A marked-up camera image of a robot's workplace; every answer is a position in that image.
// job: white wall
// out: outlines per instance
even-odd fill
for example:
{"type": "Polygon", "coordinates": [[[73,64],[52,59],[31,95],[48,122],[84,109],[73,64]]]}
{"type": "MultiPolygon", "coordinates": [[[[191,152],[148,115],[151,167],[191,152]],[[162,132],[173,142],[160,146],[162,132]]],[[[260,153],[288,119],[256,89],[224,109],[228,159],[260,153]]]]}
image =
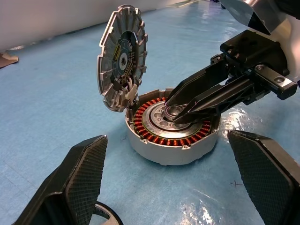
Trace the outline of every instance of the white wall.
{"type": "Polygon", "coordinates": [[[0,51],[107,22],[119,5],[142,11],[180,0],[0,0],[0,51]]]}

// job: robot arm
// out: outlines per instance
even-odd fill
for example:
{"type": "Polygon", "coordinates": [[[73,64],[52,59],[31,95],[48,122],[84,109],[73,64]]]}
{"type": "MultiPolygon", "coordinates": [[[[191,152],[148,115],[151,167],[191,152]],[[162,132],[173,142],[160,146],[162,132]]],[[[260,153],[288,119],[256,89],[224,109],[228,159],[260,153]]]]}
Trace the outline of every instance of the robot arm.
{"type": "Polygon", "coordinates": [[[248,105],[271,91],[281,100],[296,92],[300,21],[284,13],[298,17],[299,12],[287,10],[294,3],[284,12],[271,0],[222,0],[222,4],[235,19],[259,32],[246,30],[223,43],[222,54],[174,89],[165,113],[175,123],[197,122],[240,102],[248,105]]]}

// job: textured rubber pad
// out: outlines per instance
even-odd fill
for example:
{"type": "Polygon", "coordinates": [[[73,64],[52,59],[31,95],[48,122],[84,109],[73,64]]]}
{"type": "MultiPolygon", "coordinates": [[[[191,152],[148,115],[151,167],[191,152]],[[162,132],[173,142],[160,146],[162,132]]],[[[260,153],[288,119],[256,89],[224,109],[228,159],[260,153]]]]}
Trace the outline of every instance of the textured rubber pad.
{"type": "Polygon", "coordinates": [[[78,224],[90,223],[100,194],[106,147],[107,138],[102,137],[88,146],[67,185],[66,197],[78,224]]]}
{"type": "Polygon", "coordinates": [[[266,225],[282,225],[290,209],[293,183],[277,163],[246,132],[228,138],[248,194],[266,225]]]}

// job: copper winding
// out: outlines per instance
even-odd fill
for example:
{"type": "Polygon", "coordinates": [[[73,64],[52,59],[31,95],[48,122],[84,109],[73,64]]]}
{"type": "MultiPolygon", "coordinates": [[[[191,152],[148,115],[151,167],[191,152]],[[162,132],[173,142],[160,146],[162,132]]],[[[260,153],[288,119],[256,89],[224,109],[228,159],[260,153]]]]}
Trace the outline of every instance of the copper winding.
{"type": "Polygon", "coordinates": [[[187,145],[190,145],[192,143],[191,139],[189,137],[185,138],[187,145]]]}
{"type": "Polygon", "coordinates": [[[164,144],[165,144],[164,138],[162,138],[162,139],[159,141],[159,144],[161,144],[161,145],[164,145],[164,144]]]}
{"type": "Polygon", "coordinates": [[[159,141],[159,137],[155,137],[152,142],[157,143],[159,141]]]}
{"type": "Polygon", "coordinates": [[[142,106],[139,108],[139,110],[143,110],[143,111],[145,111],[146,109],[147,109],[147,108],[142,107],[142,106]]]}
{"type": "Polygon", "coordinates": [[[192,139],[193,143],[198,141],[198,139],[195,136],[191,136],[191,139],[192,139]]]}
{"type": "Polygon", "coordinates": [[[205,128],[205,127],[201,128],[201,130],[205,130],[205,131],[207,131],[207,132],[210,131],[208,128],[205,128]]]}
{"type": "Polygon", "coordinates": [[[180,145],[181,145],[181,146],[186,145],[186,144],[184,143],[184,139],[180,139],[180,145]]]}
{"type": "Polygon", "coordinates": [[[143,113],[149,106],[165,100],[166,100],[165,97],[150,100],[147,103],[140,106],[138,110],[135,112],[135,116],[134,116],[135,130],[142,139],[148,139],[150,142],[160,144],[160,145],[184,146],[184,145],[191,145],[192,143],[201,140],[202,138],[204,138],[206,135],[209,134],[211,128],[209,120],[205,120],[202,122],[202,126],[200,130],[196,134],[182,139],[164,139],[150,133],[142,123],[143,113]]]}
{"type": "Polygon", "coordinates": [[[144,113],[144,111],[143,111],[143,110],[137,110],[136,112],[137,112],[137,113],[141,113],[141,114],[143,114],[143,113],[144,113]]]}
{"type": "Polygon", "coordinates": [[[174,142],[173,142],[173,145],[174,145],[174,146],[178,146],[178,145],[179,145],[179,143],[178,143],[178,140],[177,140],[177,139],[175,139],[175,140],[174,140],[174,142]]]}
{"type": "Polygon", "coordinates": [[[199,140],[202,139],[202,136],[201,136],[200,134],[195,134],[195,136],[196,136],[197,138],[199,138],[199,140]]]}
{"type": "Polygon", "coordinates": [[[202,127],[210,128],[210,124],[202,124],[202,127]]]}
{"type": "Polygon", "coordinates": [[[167,140],[167,144],[166,144],[166,145],[167,145],[167,146],[170,146],[171,144],[172,144],[172,143],[171,143],[171,140],[170,140],[170,139],[168,139],[168,140],[167,140]]]}
{"type": "Polygon", "coordinates": [[[143,125],[139,125],[139,126],[136,126],[135,129],[138,131],[140,129],[144,129],[144,126],[143,125]]]}
{"type": "Polygon", "coordinates": [[[150,135],[150,136],[147,137],[147,139],[148,139],[150,142],[153,140],[153,138],[154,138],[154,135],[150,135]]]}
{"type": "Polygon", "coordinates": [[[142,121],[140,120],[140,121],[135,121],[135,126],[140,126],[140,125],[142,125],[143,123],[142,123],[142,121]]]}
{"type": "Polygon", "coordinates": [[[140,134],[140,136],[145,139],[150,135],[150,133],[148,131],[144,131],[142,134],[140,134]]]}
{"type": "Polygon", "coordinates": [[[144,107],[144,108],[146,108],[146,109],[147,109],[149,106],[150,106],[150,105],[148,105],[148,104],[143,104],[143,105],[142,105],[142,107],[144,107]]]}
{"type": "Polygon", "coordinates": [[[145,131],[146,131],[146,129],[143,128],[143,129],[138,130],[137,132],[138,132],[139,135],[141,135],[141,134],[142,134],[143,132],[145,132],[145,131]]]}

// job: white ring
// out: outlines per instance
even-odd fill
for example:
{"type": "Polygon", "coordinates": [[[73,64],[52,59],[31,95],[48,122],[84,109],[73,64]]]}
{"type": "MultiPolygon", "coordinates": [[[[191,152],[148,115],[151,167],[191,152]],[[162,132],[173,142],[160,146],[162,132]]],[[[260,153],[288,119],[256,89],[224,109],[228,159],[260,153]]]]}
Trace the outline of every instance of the white ring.
{"type": "Polygon", "coordinates": [[[128,62],[128,60],[127,60],[127,55],[126,55],[125,52],[123,52],[122,55],[120,56],[120,59],[119,59],[119,66],[120,66],[120,69],[121,69],[121,70],[124,70],[124,69],[126,68],[127,62],[128,62]],[[123,58],[125,58],[125,61],[126,61],[125,65],[122,65],[122,59],[123,59],[123,58]]]}

